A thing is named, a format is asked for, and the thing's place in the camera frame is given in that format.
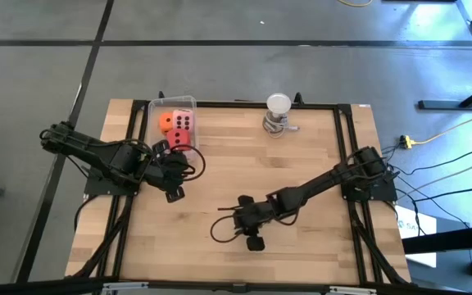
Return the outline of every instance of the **gray floor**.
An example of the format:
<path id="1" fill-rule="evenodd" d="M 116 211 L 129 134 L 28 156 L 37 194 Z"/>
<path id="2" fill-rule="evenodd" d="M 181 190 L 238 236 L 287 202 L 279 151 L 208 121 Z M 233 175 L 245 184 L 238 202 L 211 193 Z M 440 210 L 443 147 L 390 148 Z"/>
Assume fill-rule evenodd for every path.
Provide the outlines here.
<path id="1" fill-rule="evenodd" d="M 465 1 L 472 15 L 472 2 Z M 0 39 L 93 39 L 105 1 L 0 0 Z M 105 39 L 368 39 L 471 40 L 456 5 L 374 3 L 364 9 L 335 1 L 116 1 Z M 11 280 L 52 156 L 38 134 L 64 120 L 89 48 L 0 48 L 0 283 Z M 193 95 L 201 100 L 264 101 L 270 93 L 302 92 L 307 102 L 371 104 L 382 145 L 401 134 L 420 140 L 472 113 L 417 111 L 420 99 L 472 94 L 472 49 L 176 47 L 101 48 L 77 130 L 99 136 L 110 98 Z M 472 150 L 472 123 L 431 144 L 399 151 L 406 170 Z M 472 164 L 406 179 L 420 185 Z M 84 180 L 66 165 L 32 279 L 64 273 Z M 405 184 L 397 183 L 405 191 Z M 424 193 L 472 187 L 472 171 Z M 438 201 L 471 223 L 472 193 Z M 403 200 L 403 206 L 409 206 Z M 420 211 L 451 218 L 434 204 Z"/>

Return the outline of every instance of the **wooden table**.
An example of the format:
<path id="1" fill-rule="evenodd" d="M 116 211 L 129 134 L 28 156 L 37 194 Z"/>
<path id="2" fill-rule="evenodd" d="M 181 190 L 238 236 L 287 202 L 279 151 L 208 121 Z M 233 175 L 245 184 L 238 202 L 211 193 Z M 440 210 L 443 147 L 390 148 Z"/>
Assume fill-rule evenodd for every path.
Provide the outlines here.
<path id="1" fill-rule="evenodd" d="M 125 137 L 132 103 L 110 101 L 101 140 Z M 353 105 L 352 111 L 358 145 L 379 149 L 370 107 Z M 275 222 L 264 226 L 263 252 L 249 252 L 244 237 L 225 244 L 210 238 L 211 224 L 227 215 L 217 208 L 237 205 L 242 194 L 265 200 L 267 193 L 303 184 L 340 161 L 333 112 L 291 110 L 289 121 L 300 130 L 278 139 L 262 129 L 263 115 L 262 109 L 197 109 L 206 172 L 185 183 L 186 197 L 172 204 L 166 202 L 162 191 L 142 186 L 134 199 L 121 279 L 359 283 L 347 204 L 340 187 L 312 198 L 294 226 Z M 345 141 L 349 153 L 350 143 Z M 197 162 L 193 165 L 198 167 L 201 162 Z M 79 270 L 102 241 L 110 205 L 111 196 L 100 196 L 81 212 L 67 275 Z M 382 202 L 372 202 L 370 208 L 379 248 L 400 276 L 410 279 L 393 211 Z M 227 221 L 216 228 L 217 238 L 233 234 L 232 221 Z M 115 247 L 112 245 L 109 253 L 106 274 L 111 273 Z M 365 245 L 363 249 L 368 279 L 372 280 L 369 252 Z"/>

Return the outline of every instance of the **orange die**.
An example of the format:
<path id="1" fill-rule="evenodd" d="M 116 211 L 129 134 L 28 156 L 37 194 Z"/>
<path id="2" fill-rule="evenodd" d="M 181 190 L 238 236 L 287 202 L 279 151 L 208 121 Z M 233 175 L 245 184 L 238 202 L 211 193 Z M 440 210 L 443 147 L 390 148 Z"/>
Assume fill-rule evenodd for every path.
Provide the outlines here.
<path id="1" fill-rule="evenodd" d="M 160 116 L 160 130 L 166 134 L 172 129 L 172 112 L 166 112 Z"/>

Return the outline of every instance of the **cable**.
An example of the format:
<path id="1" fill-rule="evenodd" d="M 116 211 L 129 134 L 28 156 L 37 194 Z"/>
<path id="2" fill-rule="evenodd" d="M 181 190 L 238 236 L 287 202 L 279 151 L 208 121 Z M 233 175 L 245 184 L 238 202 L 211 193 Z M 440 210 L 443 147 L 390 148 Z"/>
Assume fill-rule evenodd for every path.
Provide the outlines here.
<path id="1" fill-rule="evenodd" d="M 399 188 L 395 188 L 398 192 L 400 193 L 406 193 L 404 191 L 402 191 L 401 189 Z M 418 226 L 418 236 L 420 236 L 420 233 L 424 234 L 424 235 L 427 235 L 424 230 L 422 229 L 422 226 L 420 225 L 420 218 L 418 217 L 418 206 L 416 205 L 416 201 L 413 197 L 411 196 L 408 196 L 411 200 L 411 204 L 413 204 L 413 207 L 415 208 L 415 222 L 416 222 L 416 225 Z"/>
<path id="2" fill-rule="evenodd" d="M 391 156 L 385 161 L 385 165 L 389 164 L 389 161 L 391 161 L 391 159 L 393 158 L 394 156 L 394 152 L 397 150 L 397 147 L 395 147 L 393 149 L 393 151 L 391 152 Z"/>
<path id="3" fill-rule="evenodd" d="M 86 199 L 85 202 L 79 205 L 78 210 L 75 212 L 74 216 L 74 231 L 76 231 L 76 229 L 78 228 L 79 214 L 81 213 L 81 210 L 83 210 L 83 208 L 87 206 L 87 204 L 89 204 L 96 197 L 97 195 L 89 195 L 88 199 Z"/>
<path id="4" fill-rule="evenodd" d="M 296 223 L 296 220 L 298 219 L 298 216 L 300 215 L 300 209 L 302 208 L 302 203 L 303 203 L 303 198 L 300 197 L 300 202 L 298 203 L 296 207 L 296 213 L 294 213 L 294 218 L 291 222 L 282 221 L 278 216 L 273 216 L 273 219 L 281 225 L 285 225 L 285 226 L 294 225 Z"/>
<path id="5" fill-rule="evenodd" d="M 430 143 L 430 142 L 432 142 L 433 140 L 435 140 L 436 138 L 439 138 L 440 136 L 443 136 L 443 135 L 446 134 L 447 132 L 449 132 L 449 131 L 451 131 L 451 130 L 454 130 L 454 129 L 456 129 L 456 128 L 462 126 L 462 125 L 465 125 L 465 124 L 467 124 L 467 123 L 469 123 L 469 122 L 471 122 L 471 121 L 472 121 L 472 119 L 469 119 L 469 120 L 464 121 L 464 122 L 462 122 L 462 123 L 460 123 L 460 124 L 458 124 L 458 125 L 454 125 L 453 127 L 451 127 L 451 128 L 449 128 L 449 129 L 443 131 L 443 132 L 440 133 L 440 134 L 434 135 L 432 138 L 429 138 L 429 139 L 427 139 L 427 140 L 425 140 L 425 141 L 417 142 L 417 141 L 414 141 L 414 140 L 410 140 L 411 146 L 414 145 L 414 144 L 426 144 L 426 143 Z"/>
<path id="6" fill-rule="evenodd" d="M 116 235 L 125 227 L 127 216 L 129 216 L 129 212 L 131 210 L 132 203 L 127 202 L 123 207 L 120 217 L 118 217 L 115 224 L 112 226 L 111 231 L 105 235 L 103 241 L 99 244 L 94 254 L 85 262 L 81 270 L 73 274 L 73 277 L 89 277 L 92 274 L 93 269 L 110 248 L 112 242 L 116 238 Z"/>
<path id="7" fill-rule="evenodd" d="M 205 157 L 202 155 L 202 153 L 197 148 L 195 148 L 195 147 L 193 147 L 192 145 L 189 145 L 189 144 L 177 144 L 177 145 L 171 147 L 170 151 L 172 152 L 176 148 L 181 148 L 181 147 L 182 148 L 190 148 L 190 149 L 194 150 L 200 156 L 200 158 L 202 159 L 202 170 L 200 171 L 200 173 L 198 173 L 197 175 L 194 175 L 192 177 L 186 178 L 186 179 L 184 179 L 184 181 L 191 181 L 191 180 L 195 180 L 195 179 L 200 178 L 200 176 L 203 175 L 203 172 L 205 172 L 205 169 L 207 167 L 207 164 L 205 162 Z"/>
<path id="8" fill-rule="evenodd" d="M 391 207 L 391 209 L 394 211 L 394 214 L 396 215 L 397 217 L 397 221 L 398 221 L 398 211 L 397 211 L 397 208 L 395 208 L 392 203 L 390 201 L 383 201 L 385 204 L 387 204 L 387 206 Z"/>
<path id="9" fill-rule="evenodd" d="M 456 193 L 468 193 L 468 192 L 472 192 L 472 188 L 461 189 L 461 190 L 457 190 L 457 191 L 453 191 L 453 192 L 449 192 L 449 193 L 441 193 L 441 194 L 436 195 L 436 196 L 418 199 L 418 200 L 416 200 L 416 202 L 428 201 L 428 200 L 433 200 L 437 197 L 444 197 L 444 196 L 448 196 L 448 195 L 452 195 L 452 194 L 456 194 Z"/>
<path id="10" fill-rule="evenodd" d="M 211 225 L 211 238 L 215 241 L 217 241 L 218 243 L 230 243 L 232 241 L 234 241 L 237 237 L 239 237 L 241 234 L 243 234 L 243 231 L 242 230 L 239 230 L 237 231 L 234 236 L 230 239 L 226 239 L 226 240 L 220 240 L 220 239 L 217 239 L 214 234 L 212 233 L 214 227 L 218 224 L 218 222 L 222 221 L 222 220 L 225 220 L 227 218 L 232 218 L 233 216 L 232 215 L 229 215 L 229 216 L 223 216 L 221 218 L 218 218 L 216 221 L 214 221 L 214 223 Z"/>
<path id="11" fill-rule="evenodd" d="M 297 126 L 291 126 L 289 125 L 288 123 L 288 117 L 287 115 L 283 115 L 281 118 L 280 118 L 280 122 L 274 122 L 270 119 L 270 116 L 273 116 L 272 115 L 272 111 L 267 111 L 266 114 L 265 114 L 265 121 L 267 122 L 267 124 L 269 125 L 272 125 L 272 126 L 275 126 L 275 127 L 280 127 L 282 130 L 279 132 L 279 133 L 272 133 L 269 129 L 266 128 L 265 124 L 263 125 L 265 131 L 267 131 L 267 134 L 271 137 L 271 138 L 280 138 L 282 137 L 282 135 L 284 135 L 285 133 L 285 130 L 286 129 L 289 129 L 289 130 L 295 130 L 295 131 L 298 131 L 299 130 L 299 127 Z"/>
<path id="12" fill-rule="evenodd" d="M 355 4 L 355 3 L 345 2 L 343 0 L 338 0 L 338 1 L 342 4 L 345 4 L 345 5 L 349 6 L 349 7 L 366 7 L 366 6 L 370 5 L 373 2 L 373 0 L 369 0 L 367 3 Z"/>
<path id="13" fill-rule="evenodd" d="M 385 152 L 384 152 L 385 150 L 392 149 L 392 148 L 398 148 L 398 147 L 400 147 L 400 145 L 401 145 L 401 144 L 399 143 L 399 144 L 397 144 L 397 145 L 395 145 L 395 146 L 392 146 L 392 147 L 384 147 L 384 148 L 381 149 L 381 151 L 382 151 L 382 153 L 385 153 Z"/>
<path id="14" fill-rule="evenodd" d="M 445 161 L 445 162 L 440 163 L 440 164 L 437 164 L 437 165 L 416 168 L 416 169 L 414 169 L 411 173 L 407 173 L 407 172 L 405 172 L 403 169 L 398 168 L 398 167 L 396 167 L 395 165 L 391 165 L 391 166 L 394 167 L 394 168 L 396 168 L 396 169 L 398 169 L 398 170 L 400 170 L 400 171 L 401 171 L 403 174 L 405 174 L 405 175 L 413 175 L 413 174 L 414 174 L 416 171 L 418 171 L 418 170 L 427 170 L 427 169 L 432 169 L 432 168 L 436 168 L 436 167 L 439 167 L 439 166 L 443 166 L 443 165 L 446 165 L 446 164 L 450 164 L 450 163 L 453 163 L 454 161 L 460 160 L 460 159 L 463 158 L 463 157 L 469 156 L 470 154 L 472 154 L 472 151 L 471 151 L 471 152 L 467 152 L 467 153 L 463 154 L 462 156 L 457 157 L 456 159 L 453 159 L 453 160 L 450 160 L 450 161 Z"/>
<path id="15" fill-rule="evenodd" d="M 89 176 L 83 171 L 83 169 L 81 169 L 81 166 L 78 165 L 78 163 L 76 163 L 76 162 L 74 161 L 74 159 L 72 159 L 70 156 L 66 156 L 66 158 L 69 159 L 69 160 L 72 162 L 72 164 L 74 164 L 74 166 L 75 166 L 76 168 L 78 168 L 79 172 L 81 172 L 81 174 L 82 174 L 86 179 L 89 177 Z"/>
<path id="16" fill-rule="evenodd" d="M 416 189 L 415 187 L 413 187 L 411 184 L 409 184 L 408 182 L 406 182 L 402 177 L 400 176 L 397 176 L 401 181 L 403 181 L 405 184 L 407 184 L 410 188 L 413 188 L 413 189 Z M 427 196 L 425 193 L 422 193 L 420 190 L 416 189 L 416 192 L 421 194 L 422 196 L 424 197 L 429 197 Z M 469 228 L 469 226 L 467 225 L 467 223 L 465 221 L 463 221 L 460 217 L 458 216 L 455 216 L 453 215 L 452 213 L 449 213 L 447 210 L 443 209 L 437 202 L 435 202 L 434 200 L 431 200 L 431 202 L 434 203 L 434 205 L 436 205 L 436 207 L 438 207 L 440 210 L 444 211 L 447 215 L 455 218 L 456 220 L 459 220 L 467 229 Z"/>
<path id="17" fill-rule="evenodd" d="M 406 193 L 404 196 L 399 197 L 398 200 L 401 199 L 401 198 L 403 198 L 403 197 L 405 197 L 405 196 L 407 196 L 407 195 L 410 194 L 410 193 L 413 193 L 413 192 L 419 190 L 420 188 L 425 188 L 426 186 L 429 186 L 429 185 L 431 185 L 431 184 L 435 184 L 435 183 L 437 183 L 437 182 L 440 181 L 440 180 L 444 180 L 444 179 L 451 178 L 452 176 L 459 175 L 459 174 L 464 173 L 464 172 L 466 172 L 467 170 L 471 170 L 471 169 L 472 169 L 472 166 L 471 166 L 471 167 L 468 167 L 468 168 L 465 168 L 464 170 L 455 172 L 455 173 L 453 173 L 453 174 L 450 174 L 450 175 L 447 175 L 447 176 L 443 176 L 443 177 L 441 177 L 441 178 L 439 178 L 439 179 L 436 179 L 436 180 L 433 180 L 433 181 L 431 181 L 431 182 L 428 182 L 427 184 L 420 185 L 418 188 L 415 188 L 415 189 L 413 189 L 412 191 L 410 191 L 409 193 Z"/>

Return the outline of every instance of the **plastic box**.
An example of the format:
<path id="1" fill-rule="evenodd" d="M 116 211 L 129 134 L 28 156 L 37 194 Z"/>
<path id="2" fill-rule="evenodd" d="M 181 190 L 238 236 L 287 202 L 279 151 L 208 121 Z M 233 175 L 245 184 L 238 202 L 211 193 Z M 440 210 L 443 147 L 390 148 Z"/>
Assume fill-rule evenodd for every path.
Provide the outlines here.
<path id="1" fill-rule="evenodd" d="M 176 98 L 159 98 L 151 100 L 148 104 L 148 138 L 147 144 L 152 146 L 154 143 L 166 136 L 160 131 L 159 119 L 161 114 L 165 112 L 172 112 L 174 110 L 185 109 L 193 111 L 194 127 L 190 132 L 191 145 L 199 150 L 199 136 L 197 134 L 197 116 L 196 116 L 196 99 L 192 96 L 183 96 Z M 196 158 L 197 153 L 194 150 L 184 151 L 185 156 L 189 161 Z"/>

